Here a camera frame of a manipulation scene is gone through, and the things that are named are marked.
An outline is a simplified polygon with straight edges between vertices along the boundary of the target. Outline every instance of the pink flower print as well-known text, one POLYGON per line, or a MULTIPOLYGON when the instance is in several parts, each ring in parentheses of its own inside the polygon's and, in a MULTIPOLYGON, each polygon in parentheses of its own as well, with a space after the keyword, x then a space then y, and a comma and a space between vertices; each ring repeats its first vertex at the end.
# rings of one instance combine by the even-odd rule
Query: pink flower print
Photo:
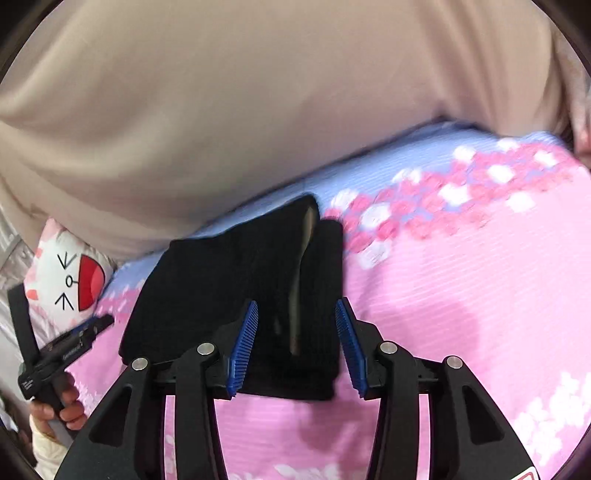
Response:
POLYGON ((573 173, 568 168, 560 168, 554 176, 558 181, 573 181, 573 173))
POLYGON ((475 168, 470 172, 470 176, 479 183, 488 183, 491 180, 488 170, 485 168, 475 168))
POLYGON ((527 187, 527 182, 520 176, 515 176, 508 184, 511 192, 517 192, 518 190, 524 190, 527 187))
POLYGON ((433 215, 433 222, 437 229, 448 235, 455 235, 459 230, 457 217, 453 212, 437 212, 433 215))
POLYGON ((450 163, 450 172, 454 173, 466 173, 468 171, 468 165, 464 162, 452 160, 450 163))
POLYGON ((353 215, 346 215, 342 220, 342 224, 345 233, 353 233, 359 226, 359 218, 353 215))
POLYGON ((338 220, 343 212, 341 212, 338 208, 328 208, 324 211, 323 218, 329 220, 338 220))
POLYGON ((532 179, 531 184, 534 190, 537 190, 538 192, 547 192, 552 186, 552 181, 548 175, 538 175, 532 179))
POLYGON ((422 184, 429 190, 439 190, 446 184, 446 182, 443 175, 439 173, 427 173, 423 178, 422 184))
POLYGON ((425 240, 431 237, 433 226, 433 223, 421 217, 411 218, 406 223, 406 227, 410 230, 411 235, 417 240, 425 240))
POLYGON ((407 200, 397 200, 392 202, 390 210, 395 216, 410 215, 415 211, 415 204, 407 200))
POLYGON ((520 179, 520 180, 525 181, 525 179, 528 176, 528 173, 530 172, 530 169, 527 167, 527 165, 525 165, 523 163, 516 163, 516 164, 512 165, 511 168, 513 169, 513 172, 515 173, 513 180, 520 179))
POLYGON ((554 155, 554 158, 558 161, 560 165, 571 167, 580 165, 579 161, 564 148, 555 147, 553 145, 545 145, 540 148, 543 148, 544 150, 552 153, 552 155, 554 155))
POLYGON ((453 172, 448 180, 450 183, 454 183, 455 185, 465 185, 467 182, 467 174, 465 171, 453 172))
POLYGON ((478 207, 466 211, 462 216, 468 223, 471 223, 478 228, 485 226, 491 219, 491 216, 487 211, 478 207))
POLYGON ((349 250, 351 250, 353 253, 358 254, 359 252, 362 252, 368 246, 370 246, 371 242, 373 241, 374 239, 372 235, 365 231, 360 231, 354 234, 353 237, 351 237, 351 240, 349 240, 348 247, 349 250))
POLYGON ((496 200, 507 200, 511 195, 511 188, 507 185, 497 185, 492 189, 492 196, 496 200))
POLYGON ((421 206, 428 212, 434 213, 443 208, 446 205, 446 201, 439 195, 439 192, 433 192, 425 195, 421 201, 421 206))
POLYGON ((355 197, 355 199, 349 204, 349 209, 352 212, 363 212, 371 205, 371 198, 364 194, 360 193, 355 197))
POLYGON ((374 203, 390 202, 395 196, 394 189, 383 189, 376 195, 374 203))
POLYGON ((493 195, 491 189, 484 185, 470 185, 470 196, 479 203, 490 203, 493 195))
POLYGON ((548 147, 546 145, 526 143, 521 144, 521 146, 517 149, 517 153, 520 158, 533 157, 540 148, 547 149, 548 147))
POLYGON ((388 238, 396 238, 399 231, 400 226, 398 222, 388 219, 385 222, 380 223, 376 231, 376 238, 380 241, 387 240, 388 238))
POLYGON ((474 155, 473 164, 475 168, 487 168, 489 165, 492 165, 492 162, 488 153, 477 152, 474 155))
POLYGON ((419 186, 416 183, 411 182, 410 180, 403 180, 399 184, 400 193, 403 195, 415 195, 419 192, 419 186))

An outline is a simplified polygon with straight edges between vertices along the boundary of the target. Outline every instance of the folded black fabric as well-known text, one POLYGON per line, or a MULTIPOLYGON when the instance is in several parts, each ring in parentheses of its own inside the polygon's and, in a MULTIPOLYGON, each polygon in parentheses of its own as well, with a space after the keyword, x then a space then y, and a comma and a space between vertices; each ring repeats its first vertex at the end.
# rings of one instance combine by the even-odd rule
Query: folded black fabric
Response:
POLYGON ((259 328, 242 391, 332 398, 339 372, 334 308, 343 232, 305 196, 221 235, 174 241, 148 277, 119 353, 171 361, 235 321, 248 299, 259 328))

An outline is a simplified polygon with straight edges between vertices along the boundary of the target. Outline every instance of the metal bolt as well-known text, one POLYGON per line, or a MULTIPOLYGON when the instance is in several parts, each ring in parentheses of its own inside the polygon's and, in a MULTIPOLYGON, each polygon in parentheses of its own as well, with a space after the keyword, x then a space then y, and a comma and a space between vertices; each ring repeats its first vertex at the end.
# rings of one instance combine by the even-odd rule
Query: metal bolt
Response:
POLYGON ((197 347, 197 353, 200 355, 211 355, 215 349, 216 347, 212 343, 202 343, 197 347))
POLYGON ((458 356, 450 356, 447 359, 447 364, 452 367, 455 368, 456 370, 458 368, 462 368, 464 366, 464 362, 462 362, 462 359, 458 356))
POLYGON ((394 342, 382 342, 382 344, 379 346, 379 349, 382 352, 391 355, 392 353, 398 352, 398 345, 396 345, 394 342))
POLYGON ((148 361, 143 357, 136 358, 133 362, 131 362, 131 368, 136 370, 136 372, 143 370, 147 366, 148 366, 148 361))

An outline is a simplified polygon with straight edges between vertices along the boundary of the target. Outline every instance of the beige fabric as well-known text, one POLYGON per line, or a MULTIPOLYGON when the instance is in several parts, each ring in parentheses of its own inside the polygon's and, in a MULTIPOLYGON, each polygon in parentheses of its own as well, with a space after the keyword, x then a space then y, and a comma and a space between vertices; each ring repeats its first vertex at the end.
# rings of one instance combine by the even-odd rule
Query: beige fabric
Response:
POLYGON ((53 480, 68 450, 61 443, 56 443, 43 435, 32 417, 29 424, 33 433, 33 455, 37 459, 35 471, 43 480, 53 480))
POLYGON ((573 130, 574 153, 591 168, 591 79, 569 41, 555 25, 553 30, 573 130))
POLYGON ((0 84, 0 203, 128 258, 442 114, 559 131, 562 99, 529 0, 64 0, 0 84))

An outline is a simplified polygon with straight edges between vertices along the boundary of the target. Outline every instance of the white flower print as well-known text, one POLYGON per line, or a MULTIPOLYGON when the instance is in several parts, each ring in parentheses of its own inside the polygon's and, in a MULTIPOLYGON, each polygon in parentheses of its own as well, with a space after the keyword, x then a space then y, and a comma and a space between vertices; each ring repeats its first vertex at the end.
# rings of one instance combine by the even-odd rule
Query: white flower print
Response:
POLYGON ((394 176, 392 183, 400 183, 401 181, 408 179, 416 185, 421 181, 421 178, 423 178, 423 174, 421 173, 420 168, 403 168, 394 176))
POLYGON ((511 424, 525 450, 537 457, 541 466, 562 449, 559 433, 566 427, 583 430, 589 423, 591 410, 591 373, 583 385, 569 373, 560 375, 560 383, 544 408, 541 398, 535 398, 511 424))
POLYGON ((78 400, 84 405, 85 413, 90 415, 99 404, 102 397, 98 393, 88 390, 88 387, 80 381, 76 381, 76 388, 78 389, 78 392, 80 392, 78 400))
POLYGON ((439 190, 439 196, 454 207, 458 207, 472 199, 470 192, 468 191, 468 185, 458 186, 453 183, 444 185, 441 190, 439 190))
POLYGON ((247 472, 244 474, 244 476, 240 476, 236 473, 230 473, 228 475, 228 480, 261 480, 261 479, 258 477, 254 477, 253 474, 247 472))
POLYGON ((377 228, 380 223, 385 222, 390 218, 390 206, 387 203, 377 203, 367 208, 361 214, 360 222, 365 228, 373 230, 377 228))
POLYGON ((335 198, 330 201, 331 207, 338 208, 339 210, 346 210, 353 200, 357 198, 359 192, 350 189, 341 190, 336 194, 335 198))
POLYGON ((515 172, 507 165, 492 165, 488 168, 488 176, 497 183, 509 183, 515 172))
POLYGON ((554 158, 552 153, 546 152, 544 150, 539 150, 536 152, 534 155, 534 160, 548 168, 558 165, 558 160, 554 158))
POLYGON ((453 151, 453 158, 462 163, 472 163, 476 150, 472 147, 460 145, 453 151))
POLYGON ((519 148, 519 142, 515 138, 501 138, 496 146, 499 147, 503 152, 509 150, 517 150, 519 148))
POLYGON ((357 261, 364 270, 370 270, 390 256, 392 251, 391 240, 374 240, 370 246, 357 254, 357 261))
POLYGON ((339 466, 335 463, 326 465, 323 469, 306 468, 296 470, 289 465, 275 465, 275 470, 285 478, 294 480, 340 480, 339 466))
POLYGON ((526 192, 511 194, 505 204, 515 213, 524 213, 535 207, 534 199, 526 192))

